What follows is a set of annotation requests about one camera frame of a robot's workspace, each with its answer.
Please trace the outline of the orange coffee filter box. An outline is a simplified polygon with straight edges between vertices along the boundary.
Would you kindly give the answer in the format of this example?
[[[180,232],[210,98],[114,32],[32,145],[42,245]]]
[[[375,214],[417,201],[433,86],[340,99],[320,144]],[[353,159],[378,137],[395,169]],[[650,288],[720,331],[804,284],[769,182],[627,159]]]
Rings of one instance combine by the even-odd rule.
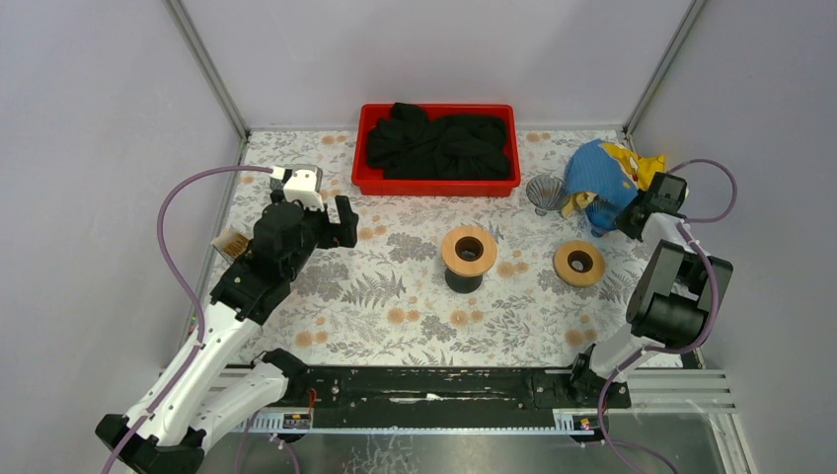
[[[234,228],[223,229],[210,241],[213,250],[228,264],[233,264],[244,254],[249,243],[250,238]]]

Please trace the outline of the dark red glass carafe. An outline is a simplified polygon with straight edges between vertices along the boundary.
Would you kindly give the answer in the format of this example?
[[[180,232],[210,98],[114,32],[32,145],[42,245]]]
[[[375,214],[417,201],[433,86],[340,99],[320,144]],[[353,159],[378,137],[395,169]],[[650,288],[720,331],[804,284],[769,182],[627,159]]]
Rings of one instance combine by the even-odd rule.
[[[451,269],[445,270],[444,277],[447,286],[451,290],[461,294],[468,294],[476,291],[482,285],[484,278],[482,275],[461,276],[453,272]]]

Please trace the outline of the blue glass dripper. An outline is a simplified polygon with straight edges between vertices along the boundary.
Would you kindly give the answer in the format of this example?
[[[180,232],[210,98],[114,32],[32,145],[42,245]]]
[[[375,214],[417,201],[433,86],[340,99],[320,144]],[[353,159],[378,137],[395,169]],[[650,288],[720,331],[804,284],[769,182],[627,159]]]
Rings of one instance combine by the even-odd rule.
[[[603,237],[616,230],[617,218],[629,204],[628,201],[611,202],[603,197],[595,197],[584,210],[591,235],[593,237]]]

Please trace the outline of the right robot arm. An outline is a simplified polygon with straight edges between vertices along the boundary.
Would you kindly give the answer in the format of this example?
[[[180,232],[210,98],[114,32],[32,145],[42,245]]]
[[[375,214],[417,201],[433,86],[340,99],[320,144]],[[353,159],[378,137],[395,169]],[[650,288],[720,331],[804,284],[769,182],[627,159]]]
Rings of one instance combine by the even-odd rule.
[[[654,249],[625,325],[575,358],[566,391],[576,405],[593,405],[651,357],[691,352],[712,332],[733,265],[692,235],[679,212],[686,195],[684,179],[657,173],[617,217],[619,230]]]

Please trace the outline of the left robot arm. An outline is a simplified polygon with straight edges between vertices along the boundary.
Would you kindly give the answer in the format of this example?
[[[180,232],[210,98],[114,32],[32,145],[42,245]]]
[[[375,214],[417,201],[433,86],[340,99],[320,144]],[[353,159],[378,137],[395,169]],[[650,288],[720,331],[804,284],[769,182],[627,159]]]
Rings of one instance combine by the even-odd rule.
[[[303,399],[303,375],[260,362],[244,381],[202,402],[231,356],[290,294],[314,251],[356,245],[357,213],[346,196],[335,204],[337,222],[324,206],[306,209],[298,201],[264,208],[170,365],[125,414],[107,414],[97,424],[112,460],[136,473],[194,473],[212,445],[251,413],[273,401],[292,406]]]

